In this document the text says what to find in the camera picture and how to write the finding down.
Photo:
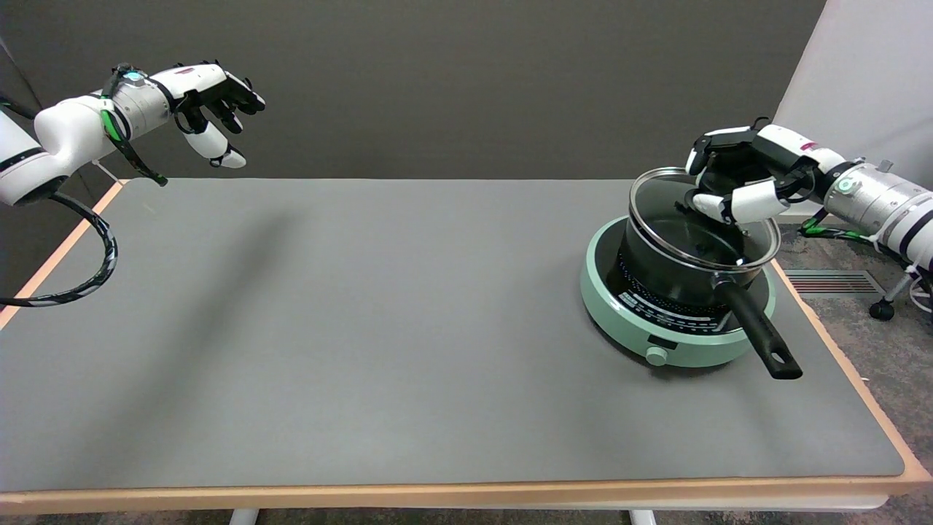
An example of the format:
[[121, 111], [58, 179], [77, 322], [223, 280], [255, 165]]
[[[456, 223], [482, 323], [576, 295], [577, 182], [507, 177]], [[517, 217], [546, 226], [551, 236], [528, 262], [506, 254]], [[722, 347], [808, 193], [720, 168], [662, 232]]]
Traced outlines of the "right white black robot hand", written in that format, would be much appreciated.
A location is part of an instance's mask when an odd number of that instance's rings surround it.
[[829, 147], [760, 117], [694, 142], [685, 170], [695, 189], [686, 194], [685, 205], [723, 224], [766, 222], [794, 203], [821, 202], [853, 166]]

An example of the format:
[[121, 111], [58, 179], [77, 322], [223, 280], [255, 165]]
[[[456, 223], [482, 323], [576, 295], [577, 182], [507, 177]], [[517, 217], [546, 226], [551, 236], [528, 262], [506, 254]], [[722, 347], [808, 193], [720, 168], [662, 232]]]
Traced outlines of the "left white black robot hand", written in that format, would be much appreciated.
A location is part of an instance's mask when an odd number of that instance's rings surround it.
[[254, 115], [266, 109], [265, 99], [247, 79], [239, 79], [217, 62], [202, 62], [151, 74], [147, 81], [165, 96], [170, 118], [184, 139], [214, 168], [239, 169], [246, 157], [206, 116], [207, 109], [228, 131], [243, 132], [238, 113]]

